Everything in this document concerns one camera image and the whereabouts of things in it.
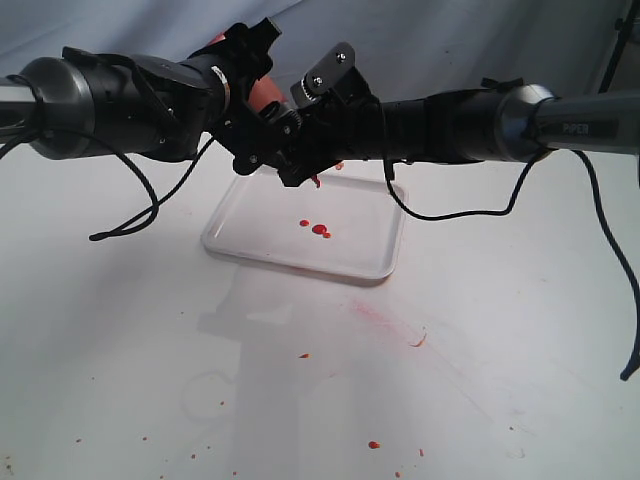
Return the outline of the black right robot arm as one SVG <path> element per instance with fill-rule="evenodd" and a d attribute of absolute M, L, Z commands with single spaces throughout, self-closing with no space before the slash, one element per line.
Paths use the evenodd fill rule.
<path fill-rule="evenodd" d="M 269 164 L 287 187 L 346 160 L 528 163 L 552 150 L 639 151 L 639 93 L 561 98 L 520 79 L 382 102 L 357 69 L 292 86 L 301 127 Z"/>

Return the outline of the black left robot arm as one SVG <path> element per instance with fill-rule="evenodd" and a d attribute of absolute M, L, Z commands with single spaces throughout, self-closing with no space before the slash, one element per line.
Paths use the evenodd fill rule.
<path fill-rule="evenodd" d="M 1 143 L 28 143 L 52 160 L 117 151 L 181 163 L 196 158 L 203 133 L 220 129 L 248 172 L 277 160 L 302 126 L 284 101 L 249 103 L 280 34 L 268 18 L 236 23 L 180 62 L 71 47 L 37 58 L 1 80 Z"/>

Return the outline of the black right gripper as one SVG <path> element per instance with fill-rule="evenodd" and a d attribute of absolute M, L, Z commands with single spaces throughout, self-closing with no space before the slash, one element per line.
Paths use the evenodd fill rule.
<path fill-rule="evenodd" d="M 284 163 L 277 168 L 286 187 L 299 187 L 342 161 L 385 156 L 382 104 L 355 67 L 317 103 L 297 113 L 301 128 L 281 149 Z"/>

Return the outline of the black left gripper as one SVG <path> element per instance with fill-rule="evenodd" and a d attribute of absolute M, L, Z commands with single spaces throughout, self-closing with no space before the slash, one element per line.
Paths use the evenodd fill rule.
<path fill-rule="evenodd" d="M 269 78 L 269 50 L 281 35 L 268 17 L 236 23 L 215 39 L 229 75 L 230 100 L 218 142 L 233 155 L 233 170 L 250 175 L 263 165 L 287 165 L 284 151 L 300 132 L 300 115 Z"/>

